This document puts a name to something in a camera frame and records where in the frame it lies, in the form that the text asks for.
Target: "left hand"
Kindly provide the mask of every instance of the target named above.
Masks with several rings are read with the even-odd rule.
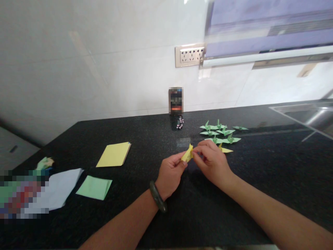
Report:
[[[186,161],[180,161],[185,152],[172,155],[162,161],[155,185],[163,201],[173,194],[180,183],[180,177],[187,167]]]

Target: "finger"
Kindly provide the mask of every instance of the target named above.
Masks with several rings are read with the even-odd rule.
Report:
[[[215,153],[208,146],[197,146],[195,149],[193,149],[193,151],[196,153],[202,153],[202,155],[208,159],[211,159],[213,157],[213,154]]]
[[[207,165],[204,163],[204,161],[201,159],[201,157],[196,152],[192,152],[192,154],[193,154],[194,162],[198,165],[198,167],[201,170],[207,168]]]
[[[181,161],[177,166],[176,169],[178,169],[181,174],[184,172],[185,168],[187,167],[187,162],[186,161]]]
[[[172,161],[174,164],[178,164],[180,162],[180,158],[182,158],[185,153],[186,153],[186,151],[180,152],[178,154],[171,155],[167,159]]]
[[[207,146],[214,151],[219,151],[219,147],[216,146],[216,144],[214,142],[212,142],[211,140],[201,141],[198,143],[198,146]]]

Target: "white paper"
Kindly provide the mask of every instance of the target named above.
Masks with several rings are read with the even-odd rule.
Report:
[[[78,168],[52,175],[33,202],[22,209],[20,217],[26,218],[28,214],[47,213],[63,207],[82,172],[83,169]]]

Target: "green origami paper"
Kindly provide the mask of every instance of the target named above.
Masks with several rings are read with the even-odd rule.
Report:
[[[232,137],[232,134],[230,134],[230,135],[228,136],[227,139],[223,139],[223,140],[222,140],[222,143],[230,143],[230,144],[233,144],[234,142],[238,142],[238,141],[240,141],[240,140],[241,140],[241,138],[235,138],[235,137]]]
[[[241,127],[241,126],[235,126],[233,128],[237,129],[237,130],[248,130],[247,128],[244,128],[244,127]]]
[[[98,200],[104,200],[111,183],[112,180],[95,178],[88,175],[76,194]]]
[[[220,144],[222,143],[222,139],[216,138],[216,136],[214,135],[214,138],[207,138],[205,140],[211,140],[212,142],[214,142],[215,144]]]
[[[205,132],[201,132],[200,134],[205,134],[205,135],[209,135],[209,136],[213,136],[213,135],[218,135],[219,133],[216,133],[214,131],[205,131]]]
[[[211,126],[211,125],[208,125],[208,122],[209,122],[209,120],[206,122],[206,124],[205,124],[204,126],[201,126],[200,128],[204,128],[204,129],[206,129],[207,131],[210,130],[212,126]]]
[[[219,130],[220,130],[220,129],[223,129],[223,128],[225,128],[225,127],[226,127],[226,126],[220,124],[220,119],[217,120],[217,125],[216,125],[216,126],[212,126],[212,125],[211,125],[211,129],[212,129],[212,130],[216,130],[216,129],[219,129]]]
[[[37,168],[36,170],[43,170],[43,169],[47,169],[49,167],[52,166],[52,164],[54,163],[54,160],[49,157],[44,157],[43,159],[41,159],[41,161],[37,164]]]
[[[223,130],[217,130],[217,132],[223,134],[224,136],[228,135],[228,134],[232,134],[233,132],[235,132],[235,130],[226,130],[227,126],[224,126]]]

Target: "sink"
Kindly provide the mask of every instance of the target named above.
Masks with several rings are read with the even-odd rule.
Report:
[[[333,101],[270,107],[270,109],[333,139]]]

